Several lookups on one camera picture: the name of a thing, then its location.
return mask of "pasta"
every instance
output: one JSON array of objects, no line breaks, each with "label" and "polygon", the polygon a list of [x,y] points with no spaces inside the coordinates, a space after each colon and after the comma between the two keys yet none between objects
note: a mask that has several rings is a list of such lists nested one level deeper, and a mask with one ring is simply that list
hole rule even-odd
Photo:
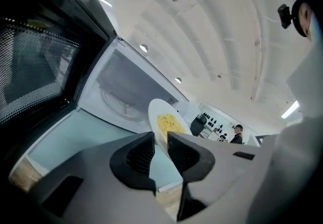
[{"label": "pasta", "polygon": [[167,132],[185,133],[184,128],[173,114],[165,114],[158,116],[158,127],[167,139]]}]

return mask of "man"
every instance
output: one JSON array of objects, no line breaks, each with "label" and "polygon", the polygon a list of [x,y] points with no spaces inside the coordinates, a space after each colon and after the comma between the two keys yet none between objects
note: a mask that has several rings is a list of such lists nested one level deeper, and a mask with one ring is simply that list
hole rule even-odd
[{"label": "man", "polygon": [[230,143],[242,144],[242,125],[236,125],[234,133],[236,134]]},{"label": "man", "polygon": [[297,32],[312,43],[320,39],[318,20],[306,0],[296,0],[292,8],[292,20]]}]

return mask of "ceiling light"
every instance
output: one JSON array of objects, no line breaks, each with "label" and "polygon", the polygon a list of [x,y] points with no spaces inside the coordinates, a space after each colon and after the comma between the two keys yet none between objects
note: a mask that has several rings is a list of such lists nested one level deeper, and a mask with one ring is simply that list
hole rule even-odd
[{"label": "ceiling light", "polygon": [[182,79],[181,79],[181,78],[179,78],[179,77],[175,78],[175,80],[176,80],[178,83],[182,83]]},{"label": "ceiling light", "polygon": [[294,112],[299,107],[298,101],[295,101],[289,109],[281,116],[282,119],[286,119],[292,112]]},{"label": "ceiling light", "polygon": [[106,0],[100,0],[101,2],[103,2],[103,3],[105,3],[105,4],[107,4],[107,5],[109,5],[110,7],[112,7],[112,4],[111,3],[108,3]]},{"label": "ceiling light", "polygon": [[148,52],[148,46],[145,45],[145,44],[141,44],[140,46],[140,49],[143,50],[144,52]]}]

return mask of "microwave door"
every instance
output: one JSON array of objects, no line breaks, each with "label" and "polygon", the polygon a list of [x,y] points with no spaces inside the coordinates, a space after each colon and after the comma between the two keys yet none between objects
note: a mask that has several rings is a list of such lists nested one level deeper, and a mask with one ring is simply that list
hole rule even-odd
[{"label": "microwave door", "polygon": [[2,174],[77,106],[95,62],[115,39],[99,0],[2,0]]}]

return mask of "white plate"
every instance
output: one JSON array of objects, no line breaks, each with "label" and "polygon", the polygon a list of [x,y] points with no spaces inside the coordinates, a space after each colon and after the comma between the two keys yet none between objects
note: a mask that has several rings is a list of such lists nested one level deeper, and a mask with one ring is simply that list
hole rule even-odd
[{"label": "white plate", "polygon": [[181,115],[170,104],[158,98],[153,99],[150,102],[148,107],[148,118],[149,118],[150,127],[152,131],[155,133],[155,140],[157,144],[161,147],[163,152],[169,157],[168,149],[167,149],[167,137],[165,137],[165,135],[159,129],[158,122],[157,122],[157,119],[159,116],[167,113],[175,116],[175,118],[179,121],[179,123],[184,128],[185,133],[192,135],[192,132],[187,126],[184,119],[181,117]]}]

